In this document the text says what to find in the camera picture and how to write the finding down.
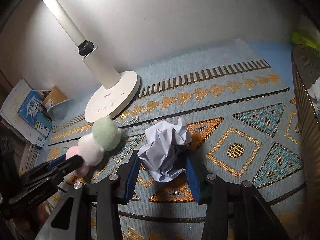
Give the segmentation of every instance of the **blue book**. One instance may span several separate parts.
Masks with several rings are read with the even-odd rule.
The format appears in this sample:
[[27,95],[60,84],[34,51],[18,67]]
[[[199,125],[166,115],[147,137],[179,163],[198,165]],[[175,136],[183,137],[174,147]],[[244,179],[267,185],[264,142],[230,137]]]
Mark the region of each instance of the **blue book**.
[[44,106],[41,103],[40,94],[35,90],[31,90],[20,106],[18,114],[47,137],[52,128],[52,122],[42,113]]

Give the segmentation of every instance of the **plush toy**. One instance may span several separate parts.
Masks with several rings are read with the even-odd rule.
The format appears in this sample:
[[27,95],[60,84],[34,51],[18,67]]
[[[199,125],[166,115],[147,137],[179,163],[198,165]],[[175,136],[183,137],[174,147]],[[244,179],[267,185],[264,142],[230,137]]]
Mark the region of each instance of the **plush toy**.
[[80,155],[84,163],[81,168],[74,171],[77,177],[87,175],[90,166],[98,165],[105,151],[117,147],[122,135],[122,129],[106,116],[97,120],[92,126],[92,132],[79,139],[78,146],[70,147],[66,153],[66,160],[74,155]]

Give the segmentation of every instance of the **cardboard box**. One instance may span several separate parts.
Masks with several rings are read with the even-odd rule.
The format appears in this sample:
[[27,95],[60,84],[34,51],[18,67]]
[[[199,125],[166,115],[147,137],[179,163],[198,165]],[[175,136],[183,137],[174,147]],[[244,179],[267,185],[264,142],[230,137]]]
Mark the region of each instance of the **cardboard box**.
[[64,100],[67,100],[67,97],[60,91],[59,88],[54,86],[49,95],[42,102],[42,105],[49,110],[52,106],[63,102]]

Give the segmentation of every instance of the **wall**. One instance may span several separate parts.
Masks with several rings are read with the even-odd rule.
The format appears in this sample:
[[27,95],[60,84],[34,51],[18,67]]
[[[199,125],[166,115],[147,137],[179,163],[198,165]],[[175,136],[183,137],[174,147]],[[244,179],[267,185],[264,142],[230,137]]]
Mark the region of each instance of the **wall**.
[[[120,72],[210,42],[287,41],[300,15],[289,0],[58,1]],[[13,85],[25,78],[75,97],[98,83],[81,59],[41,0],[23,0],[0,34],[0,68]]]

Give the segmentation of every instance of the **desk lamp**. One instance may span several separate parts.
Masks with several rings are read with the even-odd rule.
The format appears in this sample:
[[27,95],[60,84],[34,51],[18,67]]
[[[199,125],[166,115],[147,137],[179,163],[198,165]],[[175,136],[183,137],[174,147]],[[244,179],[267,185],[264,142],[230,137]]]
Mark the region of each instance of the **desk lamp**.
[[114,118],[133,99],[140,85],[140,78],[134,71],[118,73],[113,66],[103,62],[98,47],[88,41],[58,0],[43,0],[61,27],[69,35],[79,49],[79,54],[101,87],[89,100],[84,117],[87,122],[95,122],[101,117],[110,115]]

